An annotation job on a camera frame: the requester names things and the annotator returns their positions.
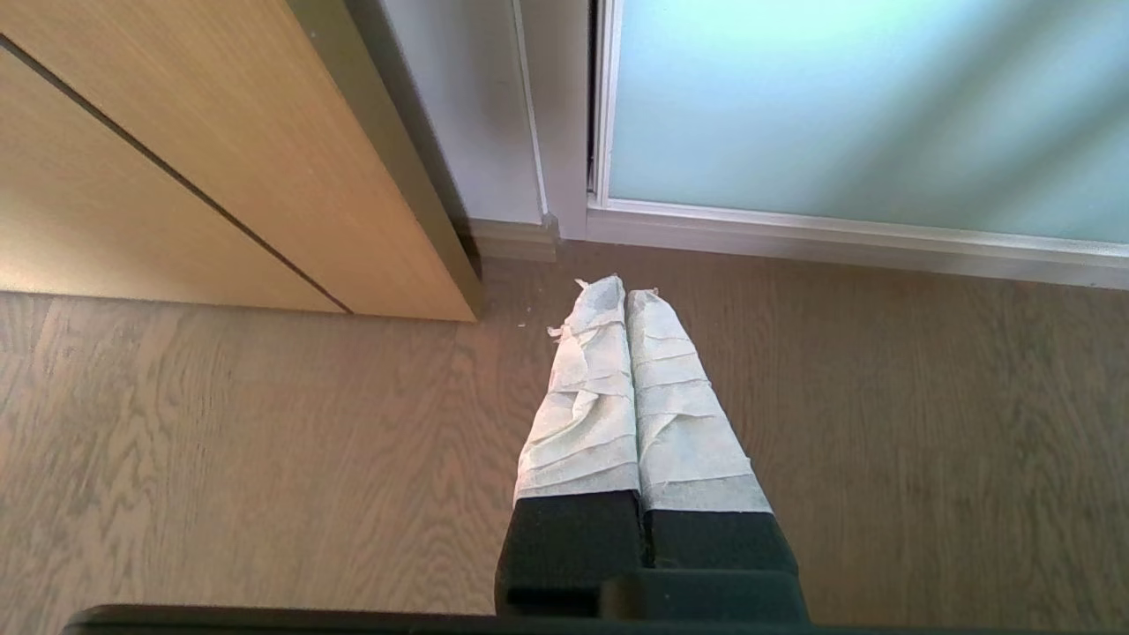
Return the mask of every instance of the cabinet door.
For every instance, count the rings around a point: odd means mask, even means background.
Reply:
[[[480,284],[342,0],[0,0],[0,27],[349,310],[474,319]]]
[[[0,49],[0,288],[340,311]]]

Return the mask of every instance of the white wall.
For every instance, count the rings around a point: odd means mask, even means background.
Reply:
[[[541,202],[517,32],[509,0],[360,0],[350,9],[425,164],[443,163],[455,192],[437,183],[448,214],[541,224]],[[412,105],[387,77],[382,35],[391,33],[406,67]],[[421,143],[427,128],[437,153]],[[462,209],[450,209],[461,203]]]

